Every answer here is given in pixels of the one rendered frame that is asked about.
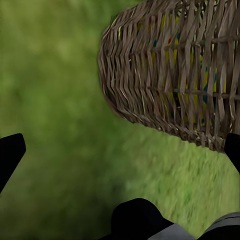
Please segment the wicker basket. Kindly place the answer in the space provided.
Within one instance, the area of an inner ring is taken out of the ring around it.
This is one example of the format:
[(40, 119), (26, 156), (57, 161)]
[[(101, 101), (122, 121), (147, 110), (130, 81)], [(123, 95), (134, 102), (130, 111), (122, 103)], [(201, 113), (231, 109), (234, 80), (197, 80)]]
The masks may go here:
[[(152, 49), (155, 38), (156, 48)], [(169, 51), (168, 68), (166, 51)], [(154, 69), (152, 53), (155, 53)], [(143, 0), (135, 7), (122, 9), (103, 31), (97, 60), (104, 97), (110, 110), (121, 119), (223, 154), (228, 134), (240, 135), (240, 0), (217, 0), (217, 3), (216, 0)], [(204, 91), (206, 65), (207, 91)], [(203, 96), (206, 96), (206, 111)], [(213, 97), (216, 97), (216, 112)]]

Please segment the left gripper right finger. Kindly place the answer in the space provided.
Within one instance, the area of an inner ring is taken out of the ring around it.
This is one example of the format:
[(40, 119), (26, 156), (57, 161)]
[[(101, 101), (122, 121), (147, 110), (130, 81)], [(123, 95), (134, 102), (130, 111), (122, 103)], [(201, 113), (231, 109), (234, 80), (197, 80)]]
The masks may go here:
[(240, 135), (230, 132), (224, 145), (225, 155), (229, 157), (236, 169), (240, 172)]

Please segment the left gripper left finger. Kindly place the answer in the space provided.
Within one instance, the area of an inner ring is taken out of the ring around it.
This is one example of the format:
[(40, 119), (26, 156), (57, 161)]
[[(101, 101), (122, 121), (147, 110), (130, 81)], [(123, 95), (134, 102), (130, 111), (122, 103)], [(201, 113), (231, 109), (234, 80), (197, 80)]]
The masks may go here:
[(21, 133), (0, 138), (0, 193), (26, 152)]

